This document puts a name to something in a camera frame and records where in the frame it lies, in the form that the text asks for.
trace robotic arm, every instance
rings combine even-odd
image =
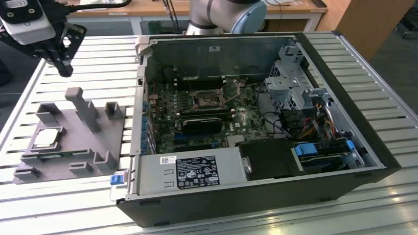
[[[190,0],[186,35],[253,33],[265,14],[260,0]]]
[[[86,29],[68,23],[66,15],[82,9],[122,7],[130,1],[73,6],[54,0],[0,0],[0,41],[29,57],[43,58],[60,75],[69,77],[73,70],[70,60]]]
[[[68,23],[66,15],[84,9],[124,7],[130,2],[73,6],[54,0],[0,0],[0,41],[29,57],[43,58],[60,75],[69,77],[86,28]],[[189,0],[189,8],[186,35],[253,33],[266,14],[260,0]]]

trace floor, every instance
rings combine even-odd
[[[132,35],[129,23],[82,23],[88,28],[88,36]],[[397,92],[415,113],[418,113],[418,39],[401,39],[401,32],[393,31],[387,38],[376,55],[371,59],[371,66]],[[18,93],[22,92],[25,84],[31,76],[37,60],[27,58],[0,43],[0,59],[14,75],[13,80],[0,86],[0,130],[6,122],[7,116],[15,105]]]

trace blue latch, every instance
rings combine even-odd
[[[355,149],[352,141],[347,141],[347,147],[352,150]]]
[[[124,183],[122,175],[110,176],[110,185],[121,185]]]
[[[317,150],[312,143],[301,143],[295,147],[296,155],[308,155],[308,154],[316,154]]]

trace yellow wire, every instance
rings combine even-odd
[[[315,127],[312,127],[297,139],[301,139],[304,136],[309,135],[315,131]]]

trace sticker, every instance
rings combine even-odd
[[[26,0],[10,0],[10,1],[5,1],[5,5],[7,8],[13,9],[13,8],[18,8],[18,7],[23,7],[27,5],[27,1]]]
[[[109,12],[109,15],[126,15],[128,13],[125,12]]]
[[[176,156],[160,157],[160,158],[158,158],[158,163],[160,163],[161,165],[162,165],[162,164],[172,164],[172,163],[176,163],[176,159],[177,159]]]
[[[220,51],[220,46],[216,47],[208,47],[209,52],[218,52]]]
[[[197,188],[220,184],[214,156],[176,160],[177,188]]]

